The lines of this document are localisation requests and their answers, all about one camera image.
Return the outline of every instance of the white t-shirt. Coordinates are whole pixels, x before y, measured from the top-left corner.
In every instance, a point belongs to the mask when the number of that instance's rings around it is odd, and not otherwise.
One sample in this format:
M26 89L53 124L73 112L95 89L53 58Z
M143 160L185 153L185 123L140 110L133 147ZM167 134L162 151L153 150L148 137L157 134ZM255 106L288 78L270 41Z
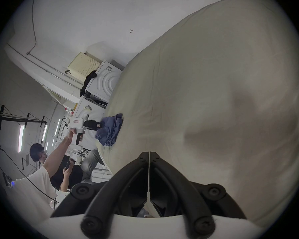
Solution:
M30 175L28 179L49 197L53 199L57 197L44 167ZM52 200L42 194L31 182L26 178L15 180L12 188L7 190L7 195L11 204L25 221L35 226L48 219L53 209L49 205Z

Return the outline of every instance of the black shirt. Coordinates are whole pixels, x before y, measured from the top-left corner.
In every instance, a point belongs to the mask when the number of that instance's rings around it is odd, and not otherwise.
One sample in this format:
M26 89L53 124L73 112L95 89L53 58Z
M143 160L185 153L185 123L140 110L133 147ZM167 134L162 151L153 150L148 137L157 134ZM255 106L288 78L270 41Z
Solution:
M57 190L60 189L61 183L63 182L63 168L66 166L70 156L64 156L59 166L58 171L50 178L51 184ZM80 183L82 181L83 171L78 165L74 165L72 169L72 173L69 176L69 186L71 189L74 185Z

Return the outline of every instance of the dark hair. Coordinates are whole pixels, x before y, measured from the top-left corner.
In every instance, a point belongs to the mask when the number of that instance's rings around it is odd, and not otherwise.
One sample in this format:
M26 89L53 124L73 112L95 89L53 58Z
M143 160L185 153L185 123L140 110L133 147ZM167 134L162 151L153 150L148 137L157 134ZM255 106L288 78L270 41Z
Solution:
M32 144L32 146L30 147L30 157L34 162L39 162L40 159L39 153L42 152L42 150L44 150L44 147L41 146L41 144L39 143Z

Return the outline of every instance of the black screw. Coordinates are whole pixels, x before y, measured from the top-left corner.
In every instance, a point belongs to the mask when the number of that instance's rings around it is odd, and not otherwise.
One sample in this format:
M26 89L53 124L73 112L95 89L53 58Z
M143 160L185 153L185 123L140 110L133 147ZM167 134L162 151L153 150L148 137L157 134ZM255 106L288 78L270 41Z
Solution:
M102 222L96 217L86 216L81 222L81 229L88 234L98 234L102 230Z
M208 235L215 230L214 220L212 217L202 217L195 221L194 228L201 235Z
M79 195L85 195L88 193L88 191L89 191L89 188L87 186L81 186L76 189L76 193L78 193Z
M209 194L211 194L212 196L217 196L217 195L219 195L219 193L220 193L220 191L217 188L211 188L209 190Z

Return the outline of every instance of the man's arm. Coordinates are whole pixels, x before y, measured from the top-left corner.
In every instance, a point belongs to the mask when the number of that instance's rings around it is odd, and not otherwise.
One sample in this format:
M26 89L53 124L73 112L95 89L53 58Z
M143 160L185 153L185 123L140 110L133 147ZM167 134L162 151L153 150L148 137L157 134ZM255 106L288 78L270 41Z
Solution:
M71 129L68 135L59 144L59 146L54 151L52 151L52 153L44 161L43 167L47 170L50 178L59 169L64 154L67 151L68 146L71 144L74 133L76 133L76 129Z
M60 190L63 191L63 192L67 192L68 187L69 187L69 177L64 176L63 181L62 181L61 186L60 186Z
M60 190L63 192L68 191L69 177L70 177L70 174L72 173L73 166L74 166L74 162L72 160L70 160L69 168L68 169L63 168L63 181L60 186Z

